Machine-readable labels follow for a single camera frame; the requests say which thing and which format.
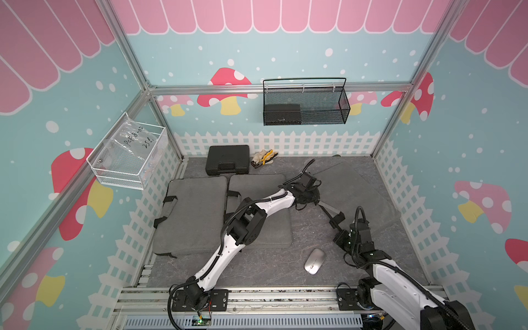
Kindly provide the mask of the grey laptop bag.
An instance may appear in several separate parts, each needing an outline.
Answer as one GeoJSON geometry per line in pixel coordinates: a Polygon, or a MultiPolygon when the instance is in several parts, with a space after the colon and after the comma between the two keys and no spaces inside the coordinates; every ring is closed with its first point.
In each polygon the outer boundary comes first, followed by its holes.
{"type": "Polygon", "coordinates": [[[319,186],[320,202],[330,214],[342,213],[345,217],[338,226],[347,230],[353,223],[356,208],[363,207],[375,242],[405,233],[401,214],[390,198],[382,195],[368,183],[351,164],[341,162],[315,174],[319,186]]]}
{"type": "Polygon", "coordinates": [[[181,257],[214,252],[220,245],[227,192],[225,177],[171,181],[155,220],[153,253],[181,257]]]}
{"type": "MultiPolygon", "coordinates": [[[[236,211],[242,200],[262,199],[279,191],[279,186],[286,181],[283,174],[271,175],[233,175],[229,179],[228,190],[238,192],[236,197],[226,198],[226,221],[236,211]]],[[[265,220],[256,240],[246,249],[287,248],[293,243],[290,209],[281,210],[265,220]]]]}

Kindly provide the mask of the silver mouse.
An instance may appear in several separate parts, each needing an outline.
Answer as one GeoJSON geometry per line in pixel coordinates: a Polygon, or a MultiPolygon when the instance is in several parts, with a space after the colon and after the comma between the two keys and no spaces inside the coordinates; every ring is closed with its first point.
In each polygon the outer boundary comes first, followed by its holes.
{"type": "Polygon", "coordinates": [[[310,275],[315,275],[322,267],[325,259],[326,254],[323,250],[318,247],[313,249],[305,262],[305,271],[310,275]]]}

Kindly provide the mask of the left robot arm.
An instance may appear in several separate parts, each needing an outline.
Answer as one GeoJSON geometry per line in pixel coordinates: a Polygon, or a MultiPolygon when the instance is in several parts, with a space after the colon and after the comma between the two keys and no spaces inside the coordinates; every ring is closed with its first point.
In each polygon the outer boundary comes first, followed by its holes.
{"type": "Polygon", "coordinates": [[[211,291],[229,263],[244,247],[252,244],[264,226],[265,220],[292,206],[320,201],[322,182],[305,170],[279,186],[274,194],[261,198],[245,198],[221,229],[220,245],[205,266],[185,283],[169,289],[168,310],[172,310],[177,292],[188,298],[188,305],[201,311],[209,304],[211,291]]]}

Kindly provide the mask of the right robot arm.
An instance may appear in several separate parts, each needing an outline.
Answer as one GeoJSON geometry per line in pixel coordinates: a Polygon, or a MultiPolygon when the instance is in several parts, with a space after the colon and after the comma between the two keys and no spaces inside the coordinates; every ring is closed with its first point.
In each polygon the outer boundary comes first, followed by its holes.
{"type": "Polygon", "coordinates": [[[476,328],[464,304],[433,293],[378,250],[367,220],[355,220],[348,230],[334,227],[334,243],[351,259],[349,265],[368,274],[356,287],[360,308],[380,309],[404,329],[476,328]]]}

